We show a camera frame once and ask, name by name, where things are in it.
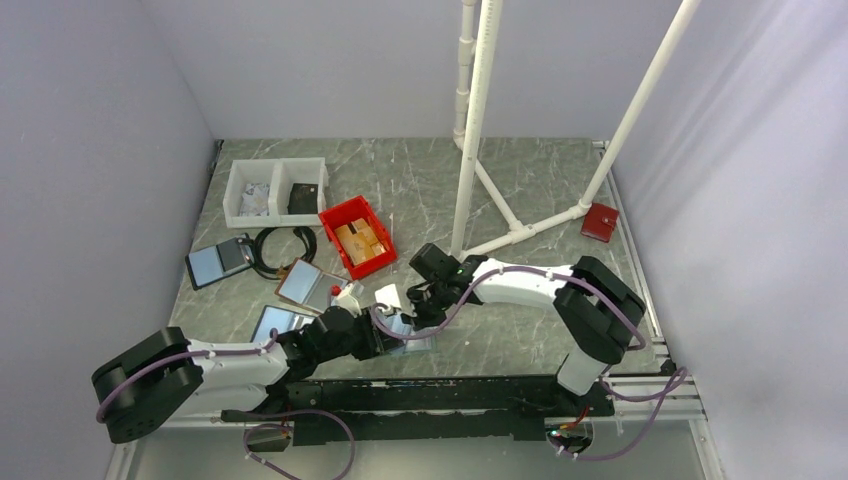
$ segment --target red box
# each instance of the red box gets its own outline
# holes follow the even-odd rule
[[[392,244],[392,237],[389,236],[389,232],[386,231],[386,227],[380,223],[380,219],[377,218],[377,215],[374,215],[374,211],[371,210],[371,205],[368,205],[368,202],[365,201],[365,198],[362,195],[353,197],[344,203],[336,205],[335,207],[328,208],[327,210],[319,213],[318,217],[324,225],[324,230],[327,232],[327,238],[329,238],[330,241],[333,242],[333,245],[336,246],[336,250],[339,251],[339,255],[342,257],[342,263],[345,268],[347,268],[347,271],[350,272],[350,278],[353,280],[359,280],[360,278],[371,275],[377,270],[397,260],[397,252],[395,251],[394,244]],[[377,255],[374,258],[365,260],[359,265],[353,265],[350,258],[348,258],[345,253],[344,248],[342,248],[342,244],[339,242],[339,239],[336,237],[335,230],[336,228],[347,225],[359,218],[365,219],[365,221],[368,222],[368,225],[371,226],[371,230],[374,231],[374,235],[377,236],[377,240],[379,240],[380,243],[383,244],[383,247],[386,248],[386,252]]]
[[[583,235],[609,243],[612,232],[615,231],[615,223],[618,221],[618,210],[600,203],[593,203],[589,212],[583,218]]]

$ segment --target black square object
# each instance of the black square object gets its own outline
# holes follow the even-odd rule
[[[289,215],[318,213],[318,185],[293,183],[289,194]]]
[[[221,267],[223,267],[224,272],[229,272],[247,263],[247,259],[244,258],[244,252],[237,238],[231,238],[224,243],[219,243],[216,248],[218,249],[218,258],[221,259]]]

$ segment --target gray marble surface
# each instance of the gray marble surface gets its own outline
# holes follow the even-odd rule
[[[450,244],[460,152],[449,138],[286,139],[227,141],[212,177],[198,221],[192,250],[232,238],[222,211],[230,165],[234,159],[325,157],[330,172],[328,205],[363,195],[392,232],[398,260],[362,280],[369,295],[397,283],[401,291],[419,282],[407,265],[426,242],[445,251]],[[597,165],[587,139],[489,138],[480,159],[524,223],[537,222],[576,203]],[[614,204],[607,185],[596,201]],[[603,260],[631,286],[636,285],[621,235],[609,244],[580,235],[580,221],[542,232],[493,252],[510,263],[538,266],[571,264],[582,255]],[[254,236],[258,229],[247,230]],[[466,248],[501,236],[507,225],[481,185],[473,193]],[[338,253],[323,230],[318,234],[315,264],[346,275]],[[303,246],[291,229],[272,233],[264,256],[270,265],[291,261]],[[193,291],[183,279],[171,325],[188,337],[209,342],[246,342],[265,305],[281,305],[276,284],[252,271]],[[647,321],[640,330],[650,337]],[[312,378],[413,378],[433,376],[554,373],[574,340],[554,314],[513,305],[468,306],[445,329],[429,353],[383,357],[359,362],[351,357],[321,365]],[[613,373],[657,372],[652,351],[628,352]]]

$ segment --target red bin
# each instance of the red bin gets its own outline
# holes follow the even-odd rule
[[[342,257],[342,263],[345,268],[347,268],[347,271],[350,272],[350,278],[353,280],[359,280],[360,278],[371,275],[377,270],[397,260],[397,252],[395,251],[394,244],[392,244],[392,237],[389,235],[386,227],[380,223],[380,219],[377,218],[377,215],[374,215],[374,211],[371,210],[371,205],[368,205],[368,202],[365,201],[365,198],[362,195],[351,198],[350,200],[336,205],[335,207],[328,208],[319,213],[318,217],[324,225],[324,230],[327,232],[327,238],[329,238],[330,241],[333,242],[333,245],[336,246],[336,250],[339,251],[339,255]],[[350,261],[347,253],[345,253],[338,237],[336,237],[336,229],[360,218],[368,222],[368,225],[371,226],[371,230],[374,231],[374,235],[377,236],[377,240],[383,244],[383,248],[385,248],[386,251],[374,258],[365,260],[359,265],[354,265]]]

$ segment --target cardboard box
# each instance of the cardboard box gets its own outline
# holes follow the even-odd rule
[[[334,232],[354,265],[386,253],[374,230],[361,218],[336,228]]]

